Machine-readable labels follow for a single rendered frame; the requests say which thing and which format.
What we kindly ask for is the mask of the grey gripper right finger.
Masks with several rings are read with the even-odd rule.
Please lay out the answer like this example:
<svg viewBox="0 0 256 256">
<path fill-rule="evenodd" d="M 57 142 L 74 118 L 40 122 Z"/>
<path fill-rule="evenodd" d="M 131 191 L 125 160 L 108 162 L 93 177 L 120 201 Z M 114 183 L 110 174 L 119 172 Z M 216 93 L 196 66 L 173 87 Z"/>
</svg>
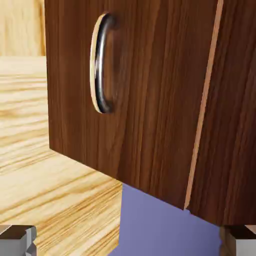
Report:
<svg viewBox="0 0 256 256">
<path fill-rule="evenodd" d="M 219 256 L 256 256 L 256 234 L 246 226 L 223 226 L 219 236 Z"/>
</svg>

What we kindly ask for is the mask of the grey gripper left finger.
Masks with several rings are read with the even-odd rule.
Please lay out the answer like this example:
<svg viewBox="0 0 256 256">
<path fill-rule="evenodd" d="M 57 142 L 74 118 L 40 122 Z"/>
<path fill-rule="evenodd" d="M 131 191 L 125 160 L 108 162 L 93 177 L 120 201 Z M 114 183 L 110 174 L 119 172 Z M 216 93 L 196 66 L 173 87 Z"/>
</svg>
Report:
<svg viewBox="0 0 256 256">
<path fill-rule="evenodd" d="M 37 256 L 34 225 L 0 225 L 0 256 Z"/>
</svg>

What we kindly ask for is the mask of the dark wood drawer front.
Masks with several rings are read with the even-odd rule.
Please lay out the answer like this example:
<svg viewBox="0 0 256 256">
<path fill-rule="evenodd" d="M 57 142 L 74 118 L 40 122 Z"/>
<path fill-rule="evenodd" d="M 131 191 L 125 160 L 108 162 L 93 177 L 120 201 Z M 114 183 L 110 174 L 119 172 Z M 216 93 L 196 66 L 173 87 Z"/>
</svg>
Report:
<svg viewBox="0 0 256 256">
<path fill-rule="evenodd" d="M 224 0 L 188 209 L 256 225 L 256 0 Z"/>
<path fill-rule="evenodd" d="M 218 0 L 44 0 L 49 147 L 180 209 L 193 157 Z M 90 48 L 107 33 L 96 111 Z"/>
</svg>

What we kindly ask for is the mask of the dark wood cabinet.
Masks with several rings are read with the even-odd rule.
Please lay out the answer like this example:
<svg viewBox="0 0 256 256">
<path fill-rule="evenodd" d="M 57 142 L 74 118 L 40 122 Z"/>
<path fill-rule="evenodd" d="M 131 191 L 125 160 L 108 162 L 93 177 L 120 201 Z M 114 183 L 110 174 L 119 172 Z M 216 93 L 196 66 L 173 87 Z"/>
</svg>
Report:
<svg viewBox="0 0 256 256">
<path fill-rule="evenodd" d="M 217 45 L 217 40 L 218 40 L 218 31 L 219 31 L 220 22 L 221 22 L 223 5 L 224 5 L 224 0 L 217 0 L 216 15 L 215 15 L 215 19 L 214 19 L 213 34 L 212 34 L 212 40 L 211 40 L 211 44 L 210 44 L 209 59 L 207 62 L 207 69 L 206 69 L 206 74 L 205 74 L 202 99 L 201 99 L 201 103 L 200 103 L 200 111 L 199 111 L 199 116 L 198 116 L 196 136 L 195 136 L 192 160 L 191 160 L 190 171 L 189 171 L 185 203 L 184 203 L 184 208 L 182 208 L 182 209 L 186 209 L 186 210 L 189 210 L 188 206 L 190 203 L 190 197 L 191 197 L 192 186 L 193 186 L 193 178 L 194 178 L 194 174 L 195 174 L 197 155 L 198 155 L 198 151 L 199 151 L 200 137 L 201 137 L 202 127 L 203 127 L 203 120 L 204 120 L 204 113 L 205 113 L 204 109 L 206 107 L 207 95 L 208 95 L 208 90 L 209 90 L 209 86 L 210 86 L 211 73 L 212 73 L 212 69 L 213 69 L 213 62 L 214 62 L 215 50 L 216 50 L 216 45 Z"/>
</svg>

